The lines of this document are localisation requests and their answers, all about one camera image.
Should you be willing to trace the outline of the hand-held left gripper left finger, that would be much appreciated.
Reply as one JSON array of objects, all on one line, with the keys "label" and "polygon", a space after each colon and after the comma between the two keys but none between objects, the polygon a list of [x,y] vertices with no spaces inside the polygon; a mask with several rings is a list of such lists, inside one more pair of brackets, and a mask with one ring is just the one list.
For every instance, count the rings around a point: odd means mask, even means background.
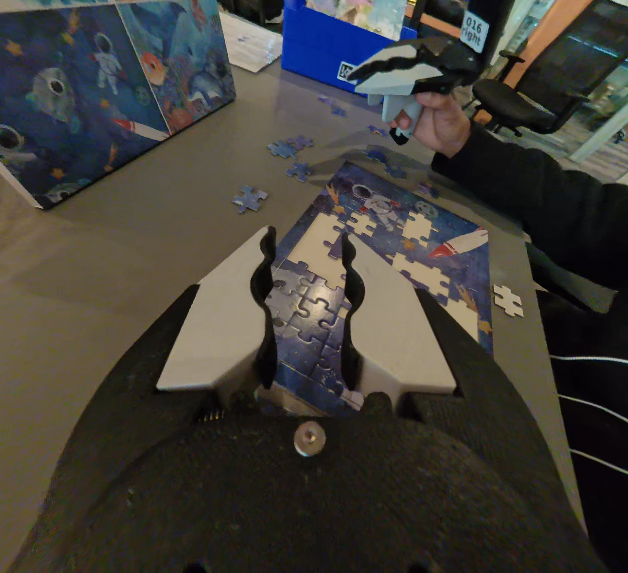
[{"label": "hand-held left gripper left finger", "polygon": [[156,383],[158,391],[209,389],[227,403],[270,389],[278,367],[272,313],[276,230],[267,225],[203,277]]}]

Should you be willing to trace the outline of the person's right hand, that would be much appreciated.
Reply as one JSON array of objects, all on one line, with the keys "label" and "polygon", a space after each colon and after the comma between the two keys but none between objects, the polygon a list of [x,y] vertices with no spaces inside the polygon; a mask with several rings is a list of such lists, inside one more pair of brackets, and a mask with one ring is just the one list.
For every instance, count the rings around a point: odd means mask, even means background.
[{"label": "person's right hand", "polygon": [[420,92],[415,95],[421,114],[413,137],[426,148],[453,158],[467,143],[471,124],[452,94]]}]

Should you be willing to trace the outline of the person's right forearm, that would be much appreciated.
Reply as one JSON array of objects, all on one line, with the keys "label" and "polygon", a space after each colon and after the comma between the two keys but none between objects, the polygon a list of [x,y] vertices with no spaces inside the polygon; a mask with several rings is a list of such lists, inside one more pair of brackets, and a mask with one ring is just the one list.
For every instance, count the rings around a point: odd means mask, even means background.
[{"label": "person's right forearm", "polygon": [[627,186],[563,169],[549,154],[505,143],[480,126],[432,168],[489,207],[519,221],[564,270],[627,293]]}]

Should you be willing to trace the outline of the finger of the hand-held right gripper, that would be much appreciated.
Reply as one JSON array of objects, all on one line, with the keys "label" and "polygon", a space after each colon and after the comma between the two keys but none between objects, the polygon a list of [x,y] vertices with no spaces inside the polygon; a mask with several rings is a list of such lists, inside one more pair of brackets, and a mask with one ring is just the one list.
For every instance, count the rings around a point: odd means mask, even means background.
[{"label": "finger of the hand-held right gripper", "polygon": [[441,63],[450,40],[408,40],[378,51],[349,74],[352,83],[451,82]]},{"label": "finger of the hand-held right gripper", "polygon": [[377,72],[356,85],[355,92],[366,95],[409,96],[417,81],[442,75],[442,72],[434,66],[413,66],[410,69]]}]

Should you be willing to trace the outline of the illustrated puzzle box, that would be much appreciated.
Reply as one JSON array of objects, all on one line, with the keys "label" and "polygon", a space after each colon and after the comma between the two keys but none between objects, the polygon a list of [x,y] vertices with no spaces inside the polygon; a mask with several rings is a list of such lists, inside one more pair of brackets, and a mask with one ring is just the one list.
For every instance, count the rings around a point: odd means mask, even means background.
[{"label": "illustrated puzzle box", "polygon": [[1,177],[35,208],[235,98],[217,0],[1,0]]}]

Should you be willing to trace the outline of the black office chair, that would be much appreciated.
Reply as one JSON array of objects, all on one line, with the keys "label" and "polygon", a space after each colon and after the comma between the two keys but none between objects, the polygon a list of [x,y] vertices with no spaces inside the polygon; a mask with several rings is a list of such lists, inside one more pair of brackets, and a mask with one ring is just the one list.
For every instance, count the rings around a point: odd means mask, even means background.
[{"label": "black office chair", "polygon": [[593,0],[576,19],[531,62],[514,85],[506,77],[520,55],[501,51],[507,60],[496,79],[472,86],[480,111],[491,116],[488,130],[520,128],[541,135],[561,129],[589,95],[627,58],[627,6],[611,0]]}]

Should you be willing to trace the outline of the blue storage bin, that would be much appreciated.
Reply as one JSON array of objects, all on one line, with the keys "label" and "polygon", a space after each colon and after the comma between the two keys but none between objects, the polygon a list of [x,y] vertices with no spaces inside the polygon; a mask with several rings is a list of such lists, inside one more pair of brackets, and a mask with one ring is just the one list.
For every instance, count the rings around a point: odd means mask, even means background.
[{"label": "blue storage bin", "polygon": [[393,44],[393,40],[335,18],[306,5],[306,0],[284,0],[284,70],[355,92],[350,72]]}]

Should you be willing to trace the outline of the space jigsaw puzzle board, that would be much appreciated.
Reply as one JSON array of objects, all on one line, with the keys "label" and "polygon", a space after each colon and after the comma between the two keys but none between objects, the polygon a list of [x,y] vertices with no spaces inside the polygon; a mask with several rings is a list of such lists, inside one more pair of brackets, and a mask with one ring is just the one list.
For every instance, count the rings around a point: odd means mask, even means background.
[{"label": "space jigsaw puzzle board", "polygon": [[345,162],[278,242],[271,309],[278,347],[274,385],[329,415],[359,402],[341,378],[350,303],[341,234],[358,239],[429,294],[493,354],[489,233],[355,163]]}]

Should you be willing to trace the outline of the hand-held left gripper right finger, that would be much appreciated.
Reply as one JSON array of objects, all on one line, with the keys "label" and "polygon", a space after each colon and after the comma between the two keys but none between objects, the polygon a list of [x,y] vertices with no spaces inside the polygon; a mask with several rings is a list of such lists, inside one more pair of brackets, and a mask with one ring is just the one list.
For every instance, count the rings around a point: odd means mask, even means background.
[{"label": "hand-held left gripper right finger", "polygon": [[341,234],[345,296],[341,375],[347,389],[388,396],[452,395],[457,387],[418,291],[354,234]]}]

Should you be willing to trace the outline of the instruction sheet in plastic sleeve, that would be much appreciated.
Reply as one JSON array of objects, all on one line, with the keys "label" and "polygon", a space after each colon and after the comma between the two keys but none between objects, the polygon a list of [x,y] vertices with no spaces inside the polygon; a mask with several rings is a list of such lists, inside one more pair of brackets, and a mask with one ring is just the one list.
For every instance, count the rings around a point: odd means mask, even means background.
[{"label": "instruction sheet in plastic sleeve", "polygon": [[219,16],[231,66],[258,74],[281,58],[282,35],[225,11]]}]

